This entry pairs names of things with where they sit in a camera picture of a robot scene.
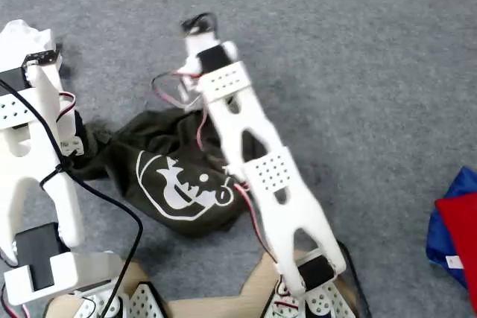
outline wire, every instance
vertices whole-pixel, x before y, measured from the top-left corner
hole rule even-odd
[[[246,204],[247,204],[247,206],[250,210],[250,218],[252,219],[253,230],[255,231],[256,237],[259,239],[259,242],[262,245],[263,249],[266,251],[266,253],[269,254],[271,259],[276,263],[277,260],[272,255],[270,249],[265,245],[265,242],[262,239],[262,235],[260,234],[259,225],[258,225],[258,221],[256,219],[255,209],[253,208],[252,200],[248,196],[247,192],[239,184],[234,184],[234,187],[243,196],[243,198],[244,198],[244,200],[245,200],[245,202],[246,202]]]
[[[353,259],[351,258],[350,251],[348,250],[346,245],[343,244],[341,241],[337,240],[337,242],[339,247],[343,250],[348,263],[350,264],[351,274],[353,275],[353,280],[355,281],[355,284],[356,284],[356,290],[358,291],[359,298],[361,300],[361,303],[363,304],[363,309],[364,309],[364,312],[366,313],[366,317],[373,318],[370,305],[367,302],[366,295],[364,294],[363,287],[361,286],[361,281],[359,280],[358,273],[356,272],[356,268],[353,263]]]
[[[0,251],[0,260],[2,260],[4,262],[4,264],[6,264],[9,268],[18,268],[17,265],[15,264],[10,264],[6,258],[3,257],[3,255],[1,254],[1,251]]]
[[[93,315],[93,314],[95,313],[95,311],[96,311],[96,302],[93,301],[92,299],[88,298],[88,297],[81,297],[81,298],[84,299],[85,301],[90,301],[90,302],[93,303],[93,305],[94,305],[94,306],[93,306],[93,309],[92,309],[91,313],[89,314],[89,316],[86,317],[86,318],[91,318],[92,315]]]
[[[8,314],[9,317],[19,318],[16,315],[15,311],[5,302],[4,293],[5,293],[5,283],[1,286],[1,294],[0,294],[1,306],[3,307],[4,311]]]
[[[195,133],[195,140],[197,141],[197,146],[199,147],[200,151],[203,152],[203,144],[202,144],[202,128],[207,121],[207,109],[204,108],[202,110],[202,122],[199,124],[197,128],[197,132]]]
[[[57,122],[69,111],[75,108],[76,104],[76,96],[73,95],[71,92],[60,92],[60,97],[69,97],[72,99],[71,103],[63,110],[60,112],[60,114],[57,117]]]
[[[48,126],[48,124],[46,123],[46,120],[37,112],[37,110],[27,101],[25,100],[25,98],[20,95],[15,89],[13,89],[10,85],[8,85],[7,83],[5,83],[1,78],[0,78],[0,86],[3,87],[4,89],[6,89],[10,94],[12,94],[18,101],[22,102],[22,104],[27,107],[33,114],[34,116],[37,118],[38,122],[41,123],[41,125],[43,126],[43,128],[45,129],[46,131],[46,135],[48,136],[50,142],[51,142],[51,146],[53,147],[54,149],[54,152],[57,154],[58,156],[58,160],[60,161],[60,163],[64,162],[64,158],[61,154],[61,149],[60,147],[58,146],[58,143],[56,141],[56,138],[54,137],[50,127]],[[136,249],[139,245],[139,242],[141,240],[141,236],[142,236],[142,231],[143,231],[143,225],[142,225],[142,221],[141,219],[139,219],[139,217],[131,210],[129,209],[125,204],[123,203],[120,203],[118,200],[115,200],[113,199],[112,197],[108,197],[106,194],[103,194],[101,193],[100,191],[94,189],[93,187],[89,186],[88,184],[86,184],[82,179],[78,178],[77,176],[75,176],[68,168],[65,169],[65,172],[79,185],[81,186],[82,188],[86,189],[87,191],[89,191],[91,194],[97,196],[97,197],[100,197],[101,199],[107,201],[108,203],[111,203],[113,204],[114,206],[120,208],[121,210],[123,210],[124,212],[126,212],[127,214],[129,214],[137,223],[137,226],[138,226],[138,230],[137,230],[137,234],[136,234],[136,238],[134,239],[134,242],[133,242],[133,245],[132,247],[130,248],[130,251],[129,251],[129,254],[127,255],[127,258],[126,258],[126,261],[124,262],[124,265],[122,267],[122,270],[121,272],[119,273],[119,276],[118,276],[118,280],[116,281],[116,284],[113,288],[113,292],[111,293],[111,296],[110,298],[108,299],[106,305],[104,306],[104,310],[103,310],[103,313],[101,314],[100,318],[104,318],[106,316],[106,313],[108,312],[110,306],[111,306],[111,303],[113,302],[114,300],[114,297],[116,296],[117,292],[118,292],[118,289],[119,289],[119,286],[121,285],[121,282],[122,282],[122,279],[124,278],[124,275],[126,273],[126,270],[127,268],[129,267],[129,264],[131,262],[131,260],[133,259],[133,256],[134,256],[134,253],[136,252]]]
[[[174,76],[189,76],[191,78],[198,78],[197,76],[199,75],[196,75],[196,74],[181,74],[179,72],[171,72],[171,71],[166,71],[166,72],[163,72],[161,74],[158,74],[156,77],[154,77],[152,80],[151,80],[151,87],[154,91],[154,93],[159,97],[161,98],[163,101],[167,102],[168,104],[171,104],[177,108],[181,108],[181,109],[188,109],[190,106],[192,106],[193,104],[195,104],[198,100],[199,100],[199,97],[200,95],[198,95],[192,102],[188,103],[188,104],[185,104],[183,103],[182,101],[179,101],[177,100],[175,97],[173,97],[172,95],[168,94],[167,92],[161,90],[160,88],[158,88],[156,86],[156,80],[160,79],[161,77],[165,77],[165,76],[168,76],[168,75],[174,75]]]

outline black cable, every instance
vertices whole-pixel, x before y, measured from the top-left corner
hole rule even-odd
[[[6,258],[3,257],[3,255],[0,252],[0,260],[3,261],[4,264],[6,264],[9,268],[18,268],[15,264],[10,264]]]
[[[343,250],[344,255],[346,256],[346,260],[350,264],[351,274],[353,275],[353,280],[355,281],[356,290],[358,291],[359,299],[361,300],[364,313],[366,314],[367,318],[373,318],[373,315],[370,310],[370,305],[367,302],[366,295],[364,294],[363,287],[361,286],[361,281],[359,280],[358,273],[356,272],[356,268],[353,263],[353,259],[351,258],[350,251],[348,250],[345,244],[343,244],[339,240],[337,241],[338,241],[339,247]]]
[[[46,123],[46,120],[37,112],[37,110],[27,101],[25,98],[20,95],[15,89],[13,89],[8,83],[4,82],[0,78],[0,86],[6,89],[10,94],[12,94],[18,101],[22,102],[22,104],[27,107],[36,117],[36,119],[41,123],[43,128],[46,131],[46,135],[48,136],[51,146],[54,149],[54,152],[58,156],[58,160],[60,161],[60,164],[65,163],[65,157],[63,157],[63,154],[61,153],[61,149],[58,146],[57,140],[54,137],[50,127]],[[114,200],[112,197],[108,197],[106,194],[101,193],[100,191],[92,188],[91,186],[87,185],[82,179],[78,178],[75,176],[69,168],[65,168],[65,172],[82,188],[86,189],[89,191],[91,194],[100,197],[101,199],[107,201],[108,203],[113,204],[114,206],[120,208],[124,212],[128,213],[137,223],[138,230],[136,234],[136,238],[134,240],[133,246],[131,247],[129,254],[127,255],[126,261],[124,262],[124,265],[122,267],[121,272],[119,273],[118,281],[116,282],[113,292],[111,293],[110,298],[108,299],[106,305],[104,306],[103,313],[101,314],[100,318],[104,318],[106,316],[106,313],[108,312],[108,309],[111,306],[111,303],[114,300],[115,295],[118,292],[119,286],[121,285],[122,279],[124,278],[124,275],[126,274],[126,270],[129,267],[129,264],[131,260],[133,259],[134,253],[136,253],[136,249],[139,245],[139,241],[141,240],[142,236],[142,231],[143,231],[143,226],[142,226],[142,221],[141,219],[131,210],[129,209],[125,204],[120,203],[118,200]]]

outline drawstring bag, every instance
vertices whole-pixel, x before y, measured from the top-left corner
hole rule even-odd
[[[225,174],[220,140],[210,121],[201,131],[203,151],[199,149],[202,120],[202,112],[180,109],[143,112],[106,141],[98,133],[98,154],[76,162],[75,172],[83,179],[109,176],[127,201],[184,235],[227,228],[246,205],[234,188],[235,179]],[[243,139],[247,161],[255,157],[255,144],[251,136]]]

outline wooden base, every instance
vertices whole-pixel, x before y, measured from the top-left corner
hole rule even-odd
[[[214,297],[199,299],[181,299],[167,303],[168,315],[173,318],[259,318],[262,314],[271,291],[274,289],[278,275],[270,256],[263,255],[255,270],[245,282],[240,296]],[[147,281],[148,277],[138,264],[131,264],[124,278],[124,290],[132,294],[138,283]],[[353,292],[338,279],[336,286],[355,311],[356,298]],[[45,318],[73,317],[82,301],[72,296],[61,296],[48,306]]]

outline white robotic arm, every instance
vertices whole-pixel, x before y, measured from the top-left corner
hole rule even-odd
[[[212,14],[204,13],[183,24],[188,57],[177,72],[200,78],[194,81],[186,77],[180,91],[185,100],[197,94],[202,97],[204,110],[221,138],[228,172],[248,184],[259,207],[278,272],[291,294],[302,296],[307,290],[306,282],[294,261],[294,233],[298,229],[303,229],[320,247],[334,271],[333,278],[345,271],[346,263],[319,202],[266,117],[244,63],[238,61],[235,45],[220,43],[215,23]],[[231,98],[238,105],[238,112],[230,110]],[[263,144],[267,151],[264,156],[244,161],[241,145],[244,131]]]

